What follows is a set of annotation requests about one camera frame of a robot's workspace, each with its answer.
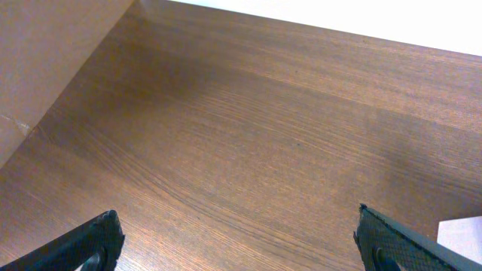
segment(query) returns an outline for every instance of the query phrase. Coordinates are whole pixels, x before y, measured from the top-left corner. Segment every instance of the beige panel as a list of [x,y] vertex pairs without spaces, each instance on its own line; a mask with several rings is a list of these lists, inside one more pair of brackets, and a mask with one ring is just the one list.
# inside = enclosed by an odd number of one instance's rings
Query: beige panel
[[131,2],[0,2],[0,166]]

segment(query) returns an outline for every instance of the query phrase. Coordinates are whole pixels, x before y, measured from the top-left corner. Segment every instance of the white object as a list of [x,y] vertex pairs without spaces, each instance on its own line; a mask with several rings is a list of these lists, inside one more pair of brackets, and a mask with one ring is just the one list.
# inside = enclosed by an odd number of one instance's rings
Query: white object
[[174,0],[482,56],[475,0]]
[[482,216],[441,221],[437,243],[482,264]]

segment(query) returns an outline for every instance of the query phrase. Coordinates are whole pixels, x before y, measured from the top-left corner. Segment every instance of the wooden table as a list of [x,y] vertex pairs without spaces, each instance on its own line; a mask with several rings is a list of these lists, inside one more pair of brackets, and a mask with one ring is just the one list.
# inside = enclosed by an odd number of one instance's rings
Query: wooden table
[[119,270],[360,270],[360,202],[482,215],[482,58],[142,3],[0,171],[0,265],[107,209]]

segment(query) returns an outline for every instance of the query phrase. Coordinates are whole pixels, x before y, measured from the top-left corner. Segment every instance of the wood grain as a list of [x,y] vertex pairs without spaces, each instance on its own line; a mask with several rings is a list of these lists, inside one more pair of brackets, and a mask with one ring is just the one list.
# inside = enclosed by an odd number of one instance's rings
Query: wood grain
[[135,2],[0,171],[0,264],[116,209],[119,270],[360,270],[360,202],[430,239],[482,215],[481,71]]

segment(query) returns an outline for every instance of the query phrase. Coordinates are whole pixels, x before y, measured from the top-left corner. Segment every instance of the white wall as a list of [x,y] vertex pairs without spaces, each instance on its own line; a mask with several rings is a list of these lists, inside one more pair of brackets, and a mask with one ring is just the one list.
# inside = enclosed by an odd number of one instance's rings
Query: white wall
[[480,0],[174,0],[482,56]]

